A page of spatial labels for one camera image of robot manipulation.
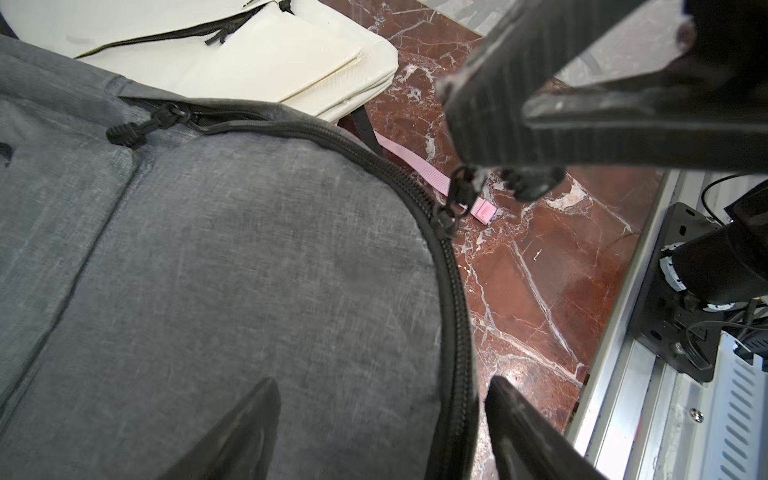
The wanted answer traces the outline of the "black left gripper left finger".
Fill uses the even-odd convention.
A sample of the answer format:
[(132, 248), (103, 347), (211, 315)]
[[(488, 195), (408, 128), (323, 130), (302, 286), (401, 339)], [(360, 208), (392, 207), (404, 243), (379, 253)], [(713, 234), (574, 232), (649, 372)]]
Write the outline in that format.
[(265, 479), (277, 441), (278, 385), (259, 382), (163, 479)]

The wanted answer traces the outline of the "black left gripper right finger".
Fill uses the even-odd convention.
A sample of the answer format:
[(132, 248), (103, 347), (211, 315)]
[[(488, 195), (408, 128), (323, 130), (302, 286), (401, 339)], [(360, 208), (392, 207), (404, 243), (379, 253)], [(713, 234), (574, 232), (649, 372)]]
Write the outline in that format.
[(485, 413), (499, 478), (603, 477), (506, 378), (490, 380)]

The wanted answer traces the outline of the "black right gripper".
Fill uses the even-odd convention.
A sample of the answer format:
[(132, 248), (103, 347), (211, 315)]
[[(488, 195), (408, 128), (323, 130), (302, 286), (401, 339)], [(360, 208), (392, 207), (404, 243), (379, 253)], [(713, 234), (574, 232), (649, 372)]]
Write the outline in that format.
[(504, 71), (514, 145), (503, 167), (517, 200), (554, 189), (569, 166), (767, 171), (767, 3), (685, 1), (695, 40), (639, 76), (538, 92), (529, 61)]

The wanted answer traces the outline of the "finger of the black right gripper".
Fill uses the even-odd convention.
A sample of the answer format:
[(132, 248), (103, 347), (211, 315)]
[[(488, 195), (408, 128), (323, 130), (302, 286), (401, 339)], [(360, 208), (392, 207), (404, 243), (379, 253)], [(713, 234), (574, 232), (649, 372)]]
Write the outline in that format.
[(590, 139), (534, 129), (523, 107), (637, 1), (516, 1), (482, 44), (437, 84), (457, 157), (486, 168), (591, 163)]

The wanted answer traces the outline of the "grey backpack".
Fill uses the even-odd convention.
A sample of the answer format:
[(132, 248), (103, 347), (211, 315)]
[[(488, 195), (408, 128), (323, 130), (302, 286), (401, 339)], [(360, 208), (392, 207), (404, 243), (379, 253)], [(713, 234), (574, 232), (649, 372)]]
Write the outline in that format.
[(432, 196), (288, 107), (1, 41), (1, 475), (163, 479), (259, 382), (265, 479), (466, 479), (478, 392)]

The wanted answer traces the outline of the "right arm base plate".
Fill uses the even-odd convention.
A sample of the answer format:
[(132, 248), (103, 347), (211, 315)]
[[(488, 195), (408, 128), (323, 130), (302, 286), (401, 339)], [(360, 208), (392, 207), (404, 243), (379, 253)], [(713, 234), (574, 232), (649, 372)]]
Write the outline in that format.
[(694, 363), (686, 356), (682, 344), (685, 329), (699, 321), (740, 317), (746, 304), (737, 302), (725, 311), (708, 312), (693, 301), (685, 301), (684, 294), (667, 283), (660, 260), (667, 247), (694, 240), (715, 229), (714, 223), (684, 203), (674, 203), (667, 209), (629, 320), (629, 332), (640, 344), (677, 372), (699, 383), (713, 379), (720, 336), (713, 327), (691, 328), (691, 340), (700, 357), (700, 361)]

